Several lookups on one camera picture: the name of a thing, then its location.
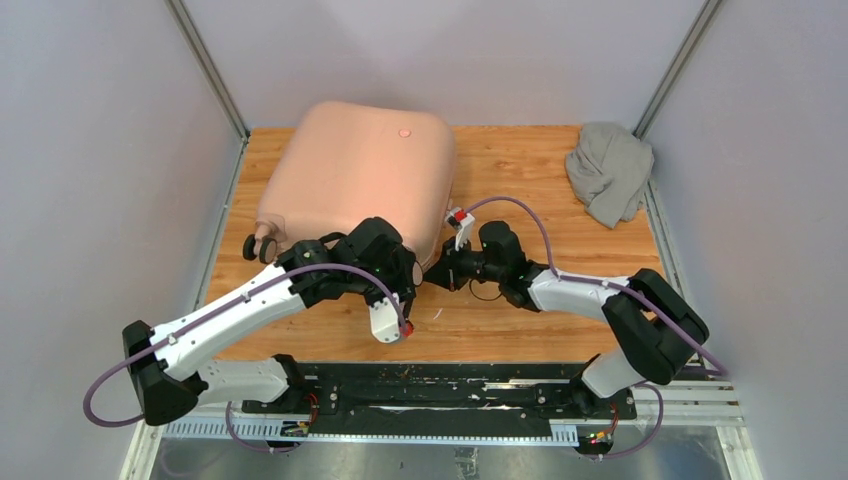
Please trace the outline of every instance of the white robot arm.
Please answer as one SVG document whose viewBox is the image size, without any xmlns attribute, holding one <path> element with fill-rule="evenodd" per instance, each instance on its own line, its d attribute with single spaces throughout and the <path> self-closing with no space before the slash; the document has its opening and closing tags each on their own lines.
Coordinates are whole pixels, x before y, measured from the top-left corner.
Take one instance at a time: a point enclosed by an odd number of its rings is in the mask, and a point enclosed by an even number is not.
<svg viewBox="0 0 848 480">
<path fill-rule="evenodd" d="M 280 399 L 302 381 L 291 357 L 277 355 L 262 362 L 212 359 L 268 323 L 346 292 L 365 297 L 371 333 L 378 341 L 395 343 L 409 336 L 412 324 L 406 316 L 415 297 L 415 255 L 403 247 L 397 231 L 380 218 L 370 218 L 333 240 L 332 248 L 326 239 L 296 243 L 244 285 L 185 317 L 155 328 L 142 321 L 127 326 L 127 357 L 165 342 L 129 366 L 145 421 L 168 423 L 207 403 Z M 354 275 L 356 270 L 372 278 Z M 388 291 L 376 286 L 375 278 Z"/>
<path fill-rule="evenodd" d="M 657 306 L 679 330 L 699 345 L 709 330 L 700 317 L 657 272 L 642 269 L 631 277 L 593 277 L 554 272 L 548 265 L 527 260 L 518 237 L 502 221 L 488 222 L 479 231 L 481 251 L 472 251 L 468 230 L 474 218 L 451 211 L 447 223 L 457 236 L 442 246 L 439 261 L 424 280 L 449 290 L 471 280 L 498 283 L 515 307 L 534 312 L 571 312 L 609 324 L 619 346 L 587 362 L 571 378 L 562 403 L 579 404 L 584 412 L 593 404 L 645 380 L 668 384 L 683 368 L 694 349 L 666 323 L 649 320 L 632 294 Z"/>
</svg>

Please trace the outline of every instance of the wooden board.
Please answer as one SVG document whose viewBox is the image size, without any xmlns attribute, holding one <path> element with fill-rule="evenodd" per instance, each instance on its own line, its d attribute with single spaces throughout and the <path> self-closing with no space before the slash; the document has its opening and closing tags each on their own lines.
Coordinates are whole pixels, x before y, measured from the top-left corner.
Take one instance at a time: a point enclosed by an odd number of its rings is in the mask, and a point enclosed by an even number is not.
<svg viewBox="0 0 848 480">
<path fill-rule="evenodd" d="M 585 213 L 565 173 L 565 154 L 576 145 L 579 127 L 455 127 L 458 167 L 454 205 L 492 195 L 523 200 L 542 218 L 558 268 L 592 275 L 630 275 L 641 267 L 661 271 L 645 212 L 609 230 Z M 241 258 L 253 232 L 256 207 L 292 129 L 254 130 L 207 301 L 258 273 L 263 265 Z M 518 234 L 528 258 L 545 262 L 545 249 L 532 219 L 519 207 L 496 202 L 475 211 L 478 221 L 503 219 Z M 445 229 L 448 238 L 452 230 Z M 473 239 L 476 248 L 476 237 Z M 492 284 L 475 293 L 496 295 Z M 532 313 L 505 300 L 475 299 L 467 287 L 450 293 L 424 284 L 410 319 L 415 333 L 396 345 L 372 336 L 362 298 L 347 295 L 278 320 L 219 356 L 261 360 L 287 353 L 301 361 L 583 362 L 609 350 L 615 340 L 606 324 L 567 313 Z"/>
</svg>

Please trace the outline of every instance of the gray cloth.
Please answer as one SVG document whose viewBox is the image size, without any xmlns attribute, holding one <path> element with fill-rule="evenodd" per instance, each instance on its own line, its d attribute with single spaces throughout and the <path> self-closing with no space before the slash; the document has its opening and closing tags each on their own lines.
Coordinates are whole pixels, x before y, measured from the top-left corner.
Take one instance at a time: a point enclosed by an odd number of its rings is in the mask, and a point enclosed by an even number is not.
<svg viewBox="0 0 848 480">
<path fill-rule="evenodd" d="M 653 165 L 651 146 L 614 123 L 586 124 L 577 148 L 565 157 L 574 194 L 609 228 L 633 220 Z"/>
</svg>

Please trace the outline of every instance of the wire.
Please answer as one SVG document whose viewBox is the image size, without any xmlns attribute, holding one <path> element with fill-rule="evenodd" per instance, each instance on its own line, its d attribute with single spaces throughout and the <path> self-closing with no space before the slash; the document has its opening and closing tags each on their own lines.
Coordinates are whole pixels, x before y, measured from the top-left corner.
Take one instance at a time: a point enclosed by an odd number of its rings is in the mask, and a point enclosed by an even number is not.
<svg viewBox="0 0 848 480">
<path fill-rule="evenodd" d="M 394 307 L 395 311 L 397 312 L 397 314 L 398 314 L 398 324 L 400 325 L 401 330 L 403 330 L 406 327 L 406 318 L 404 318 L 404 316 L 403 316 L 403 310 L 401 309 L 397 300 L 395 300 L 395 297 L 392 294 L 392 292 L 389 291 L 388 287 L 386 287 L 386 285 L 383 282 L 381 282 L 380 279 L 378 279 L 374 275 L 371 275 L 370 273 L 366 272 L 365 270 L 362 270 L 362 269 L 359 269 L 359 268 L 356 268 L 356 267 L 352 267 L 350 265 L 343 265 L 343 264 L 339 264 L 339 263 L 319 263 L 319 264 L 316 264 L 316 265 L 307 265 L 307 266 L 304 266 L 304 267 L 298 267 L 298 268 L 295 268 L 295 269 L 293 269 L 289 272 L 283 272 L 279 276 L 274 277 L 274 278 L 266 281 L 265 283 L 261 283 L 261 284 L 257 285 L 256 287 L 248 290 L 247 293 L 248 293 L 248 296 L 252 297 L 252 296 L 254 296 L 258 293 L 261 293 L 261 292 L 273 287 L 274 285 L 276 285 L 276 284 L 278 284 L 278 283 L 280 283 L 280 282 L 282 282 L 282 281 L 284 281 L 288 278 L 294 277 L 296 275 L 301 275 L 301 274 L 304 274 L 304 273 L 315 272 L 315 271 L 324 271 L 324 270 L 331 270 L 331 271 L 335 270 L 335 271 L 352 273 L 352 274 L 355 274 L 355 275 L 359 275 L 360 277 L 363 277 L 366 280 L 369 280 L 370 282 L 374 283 L 374 285 L 376 285 L 377 288 L 379 288 L 380 291 L 383 292 L 383 294 L 386 296 L 386 299 L 388 299 L 389 303 L 392 304 L 392 307 Z M 180 328 L 179 330 L 174 332 L 171 335 L 171 337 L 178 339 L 178 338 L 182 337 L 183 335 L 185 335 L 186 333 L 194 330 L 195 328 L 203 325 L 204 323 L 212 320 L 213 318 L 217 317 L 218 315 L 226 312 L 227 310 L 230 310 L 231 308 L 235 307 L 236 305 L 238 305 L 238 304 L 240 304 L 244 301 L 245 301 L 244 297 L 236 297 L 236 298 L 230 300 L 229 302 L 219 306 L 218 308 L 212 310 L 211 312 L 208 312 L 205 315 L 202 315 L 197 320 L 189 323 L 188 325 Z M 125 419 L 125 420 L 104 420 L 104 419 L 98 417 L 94 413 L 94 411 L 91 408 L 91 401 L 94 398 L 94 394 L 97 392 L 97 390 L 100 388 L 100 386 L 103 385 L 104 382 L 106 382 L 106 380 L 111 378 L 113 375 L 115 375 L 119 371 L 121 371 L 121 370 L 127 368 L 128 366 L 138 362 L 139 360 L 150 355 L 151 353 L 155 352 L 156 350 L 159 350 L 160 348 L 164 347 L 165 345 L 168 344 L 169 338 L 170 337 L 163 338 L 162 340 L 154 343 L 153 345 L 150 345 L 149 347 L 135 353 L 134 355 L 131 355 L 131 356 L 125 358 L 123 361 L 118 362 L 112 368 L 106 370 L 102 375 L 97 377 L 97 379 L 94 381 L 94 383 L 92 383 L 91 386 L 88 387 L 88 390 L 85 392 L 85 396 L 83 397 L 83 401 L 82 401 L 83 413 L 85 414 L 85 417 L 91 423 L 93 423 L 97 426 L 100 426 L 100 427 L 117 428 L 117 427 L 125 427 L 127 425 L 132 425 L 132 424 L 134 424 L 134 423 L 136 423 L 139 420 L 144 418 L 144 414 L 141 413 L 139 415 L 136 415 L 135 417 L 128 418 L 128 419 Z"/>
<path fill-rule="evenodd" d="M 616 427 L 618 427 L 618 406 L 615 403 L 611 403 L 610 406 L 613 410 L 612 425 L 598 432 L 595 438 L 604 438 L 606 435 L 612 435 Z"/>
<path fill-rule="evenodd" d="M 230 435 L 230 438 L 232 438 L 234 442 L 238 443 L 242 447 L 259 453 L 286 453 L 291 452 L 292 450 L 300 446 L 299 443 L 296 443 L 294 444 L 294 446 L 291 447 L 262 448 L 247 443 L 246 441 L 242 440 L 241 437 L 239 437 L 236 433 L 236 429 L 233 426 L 232 409 L 233 402 L 227 402 L 227 408 L 224 410 L 224 422 L 227 424 L 227 433 Z"/>
<path fill-rule="evenodd" d="M 680 328 L 676 323 L 674 323 L 674 321 L 668 315 L 666 315 L 665 312 L 660 310 L 659 307 L 654 305 L 650 300 L 648 300 L 640 292 L 637 292 L 636 290 L 633 290 L 632 288 L 627 287 L 625 285 L 619 285 L 617 283 L 609 282 L 607 280 L 602 280 L 602 279 L 597 279 L 597 278 L 586 278 L 586 277 L 579 277 L 579 276 L 575 276 L 575 275 L 567 275 L 567 274 L 557 273 L 556 267 L 554 266 L 554 255 L 553 255 L 553 250 L 551 248 L 551 239 L 548 236 L 548 232 L 547 232 L 547 230 L 545 230 L 544 225 L 542 225 L 542 221 L 541 221 L 541 219 L 539 219 L 539 216 L 536 215 L 536 213 L 533 212 L 533 210 L 531 210 L 530 207 L 528 207 L 521 200 L 518 200 L 518 199 L 513 198 L 513 197 L 507 197 L 507 196 L 495 196 L 495 197 L 490 197 L 490 198 L 480 200 L 479 202 L 477 202 L 477 203 L 471 205 L 470 207 L 466 208 L 465 211 L 470 213 L 471 211 L 473 211 L 473 210 L 475 210 L 475 209 L 477 209 L 477 208 L 479 208 L 479 207 L 481 207 L 481 206 L 483 206 L 487 203 L 498 201 L 498 200 L 512 202 L 512 203 L 520 206 L 525 211 L 527 211 L 528 214 L 530 214 L 530 216 L 533 218 L 533 221 L 535 221 L 536 225 L 539 226 L 539 231 L 542 233 L 542 239 L 545 241 L 545 252 L 548 256 L 548 267 L 550 268 L 551 273 L 553 273 L 555 277 L 559 278 L 560 280 L 567 280 L 567 281 L 570 281 L 570 282 L 587 283 L 587 284 L 591 284 L 591 285 L 600 285 L 600 286 L 603 286 L 603 287 L 612 287 L 616 290 L 619 290 L 621 292 L 626 293 L 631 298 L 635 299 L 636 301 L 638 301 L 639 303 L 644 305 L 648 310 L 652 311 L 657 316 L 657 318 L 659 318 L 663 323 L 665 323 L 674 333 L 676 333 L 684 342 L 686 342 L 687 345 L 689 345 L 696 352 L 701 354 L 701 356 L 703 356 L 704 358 L 709 360 L 709 362 L 712 363 L 716 367 L 716 369 L 720 373 L 720 375 L 722 375 L 722 376 L 727 375 L 727 368 L 724 366 L 724 364 L 722 364 L 715 356 L 713 356 L 713 354 L 711 354 L 706 349 L 704 349 L 704 347 L 699 345 L 698 342 L 695 341 L 695 339 L 693 339 L 691 336 L 689 336 L 688 333 L 686 333 L 682 328 Z"/>
<path fill-rule="evenodd" d="M 648 444 L 651 443 L 651 441 L 654 440 L 654 438 L 657 436 L 657 434 L 660 433 L 660 427 L 662 426 L 663 415 L 665 414 L 664 408 L 663 408 L 662 393 L 660 393 L 660 390 L 657 387 L 655 387 L 653 385 L 649 385 L 645 382 L 640 382 L 640 383 L 637 383 L 636 385 L 633 385 L 633 386 L 638 387 L 638 388 L 647 388 L 648 390 L 652 390 L 657 395 L 657 401 L 659 402 L 659 411 L 657 412 L 657 423 L 654 425 L 654 429 L 651 430 L 651 433 L 649 433 L 645 438 L 643 438 L 642 441 L 639 442 L 636 446 L 630 447 L 627 450 L 624 450 L 624 451 L 621 451 L 621 452 L 609 453 L 609 454 L 606 454 L 606 455 L 585 455 L 586 457 L 589 457 L 593 460 L 603 460 L 603 459 L 606 459 L 606 458 L 613 459 L 613 458 L 626 457 L 627 455 L 631 455 L 633 453 L 636 453 L 639 450 L 642 450 L 643 448 L 648 446 Z"/>
<path fill-rule="evenodd" d="M 539 231 L 542 232 L 542 239 L 545 240 L 545 253 L 547 253 L 547 255 L 548 255 L 548 266 L 550 267 L 551 272 L 554 274 L 554 276 L 556 276 L 557 271 L 556 271 L 556 268 L 554 267 L 554 253 L 553 253 L 553 250 L 551 249 L 551 239 L 550 239 L 550 237 L 548 237 L 548 231 L 545 230 L 545 226 L 542 224 L 542 219 L 539 218 L 539 216 L 536 215 L 536 212 L 534 212 L 530 207 L 528 207 L 526 203 L 522 202 L 521 200 L 519 200 L 517 198 L 508 197 L 506 195 L 497 195 L 497 196 L 494 196 L 494 197 L 484 198 L 483 200 L 480 200 L 479 202 L 472 204 L 470 207 L 466 208 L 465 211 L 467 213 L 471 213 L 474 210 L 477 210 L 478 208 L 482 207 L 483 205 L 485 205 L 487 203 L 496 202 L 496 201 L 504 201 L 504 202 L 514 203 L 514 204 L 518 205 L 519 207 L 523 208 L 524 211 L 527 212 L 530 215 L 531 218 L 533 218 L 533 221 L 536 222 L 536 226 L 539 227 Z"/>
<path fill-rule="evenodd" d="M 476 293 L 474 293 L 474 286 L 473 286 L 474 282 L 480 283 L 480 281 L 477 280 L 476 278 L 472 278 L 471 281 L 468 282 L 468 291 L 470 291 L 471 295 L 473 295 L 474 298 L 476 298 L 477 300 L 482 300 L 484 302 L 494 302 L 495 300 L 503 297 L 503 292 L 499 293 L 498 296 L 495 297 L 495 298 L 483 298 L 483 297 L 477 295 Z"/>
<path fill-rule="evenodd" d="M 311 427 L 318 418 L 318 397 L 310 393 L 307 398 L 309 398 L 309 426 Z"/>
</svg>

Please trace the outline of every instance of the small black wheel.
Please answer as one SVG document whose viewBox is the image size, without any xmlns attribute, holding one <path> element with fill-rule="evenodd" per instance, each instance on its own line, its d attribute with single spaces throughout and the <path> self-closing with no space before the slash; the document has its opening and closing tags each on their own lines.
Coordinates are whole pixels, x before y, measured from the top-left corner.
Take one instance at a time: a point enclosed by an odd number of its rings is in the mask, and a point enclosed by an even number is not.
<svg viewBox="0 0 848 480">
<path fill-rule="evenodd" d="M 249 262 L 256 260 L 256 254 L 253 253 L 254 248 L 256 248 L 256 237 L 251 233 L 244 239 L 244 246 L 241 247 L 241 256 Z"/>
<path fill-rule="evenodd" d="M 262 239 L 262 246 L 259 247 L 259 261 L 268 265 L 274 261 L 277 256 L 277 241 L 271 237 Z"/>
</svg>

